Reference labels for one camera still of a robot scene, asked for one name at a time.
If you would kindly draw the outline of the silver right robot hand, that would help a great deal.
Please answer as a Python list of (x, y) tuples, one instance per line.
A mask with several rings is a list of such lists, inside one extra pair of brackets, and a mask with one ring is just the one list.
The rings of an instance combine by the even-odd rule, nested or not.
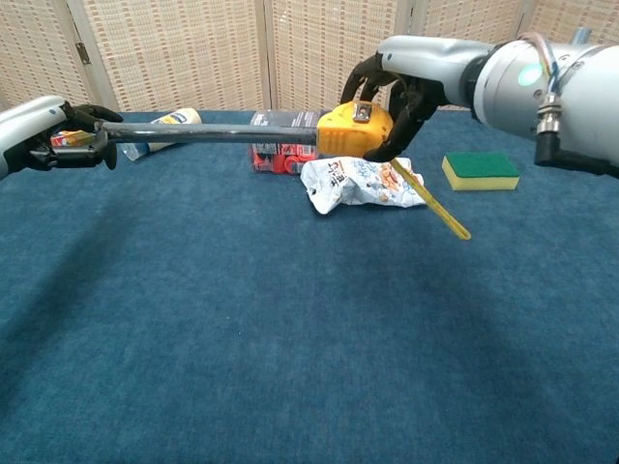
[(395, 35), (382, 41), (373, 55), (359, 62), (348, 76), (340, 102), (373, 100), (390, 85), (389, 113), (394, 125), (387, 138), (363, 158), (387, 162), (411, 143), (438, 107), (472, 105), (467, 85), (491, 54), (489, 43), (438, 37)]

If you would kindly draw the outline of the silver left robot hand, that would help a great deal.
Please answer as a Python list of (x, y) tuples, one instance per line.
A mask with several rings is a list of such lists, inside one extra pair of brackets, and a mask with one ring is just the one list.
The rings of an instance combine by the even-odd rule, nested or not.
[(71, 105), (59, 96), (43, 96), (1, 113), (1, 177), (23, 169), (89, 168), (104, 163), (113, 170), (117, 149), (105, 135), (84, 148), (54, 147), (51, 136), (58, 131), (97, 133), (104, 122), (121, 123), (115, 111), (95, 104)]

